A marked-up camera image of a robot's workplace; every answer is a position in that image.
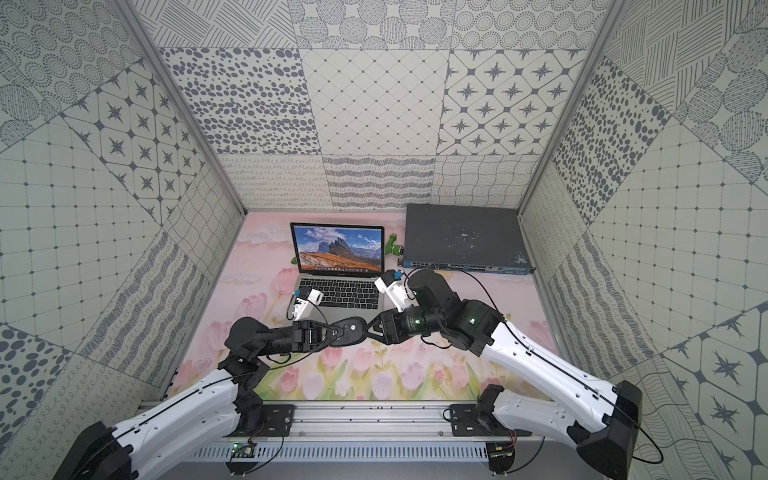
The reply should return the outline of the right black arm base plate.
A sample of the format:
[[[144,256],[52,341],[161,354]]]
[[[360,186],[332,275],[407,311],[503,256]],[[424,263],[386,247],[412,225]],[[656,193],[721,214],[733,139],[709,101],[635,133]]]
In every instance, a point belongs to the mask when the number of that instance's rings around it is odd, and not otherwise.
[[[480,413],[475,404],[451,404],[444,412],[454,437],[510,437],[512,431],[489,413]]]

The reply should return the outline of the black wireless mouse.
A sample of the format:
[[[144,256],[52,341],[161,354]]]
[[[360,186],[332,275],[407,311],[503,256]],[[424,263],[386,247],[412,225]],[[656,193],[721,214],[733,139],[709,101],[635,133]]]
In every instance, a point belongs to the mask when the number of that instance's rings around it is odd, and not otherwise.
[[[354,346],[367,339],[367,323],[362,317],[349,317],[330,325],[330,346]]]

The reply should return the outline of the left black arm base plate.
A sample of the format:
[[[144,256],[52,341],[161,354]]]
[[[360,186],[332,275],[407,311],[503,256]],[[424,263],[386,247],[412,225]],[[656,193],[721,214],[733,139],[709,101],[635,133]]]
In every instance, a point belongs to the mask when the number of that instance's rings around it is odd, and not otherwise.
[[[241,415],[235,433],[248,437],[288,437],[294,422],[294,404],[266,404]]]

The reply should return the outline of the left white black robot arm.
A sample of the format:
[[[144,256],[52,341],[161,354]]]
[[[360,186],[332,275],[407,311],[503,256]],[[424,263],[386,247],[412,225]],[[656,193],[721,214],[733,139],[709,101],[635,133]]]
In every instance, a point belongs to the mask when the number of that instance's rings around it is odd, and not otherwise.
[[[195,385],[150,410],[108,427],[83,430],[55,473],[57,479],[156,479],[205,444],[262,426],[263,400],[255,389],[270,367],[264,357],[315,353],[345,330],[314,320],[269,328],[237,320],[225,341],[228,356]]]

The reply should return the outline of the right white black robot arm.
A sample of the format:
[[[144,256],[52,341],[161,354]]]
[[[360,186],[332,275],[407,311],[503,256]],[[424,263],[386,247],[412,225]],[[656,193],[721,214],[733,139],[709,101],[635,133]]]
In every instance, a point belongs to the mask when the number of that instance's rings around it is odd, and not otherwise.
[[[628,478],[642,431],[643,395],[636,385],[611,384],[575,367],[523,334],[494,306],[459,298],[433,270],[388,270],[374,284],[393,307],[370,322],[370,338],[394,345],[438,333],[452,347],[515,372],[548,398],[490,385],[476,403],[480,420],[558,441],[605,477]]]

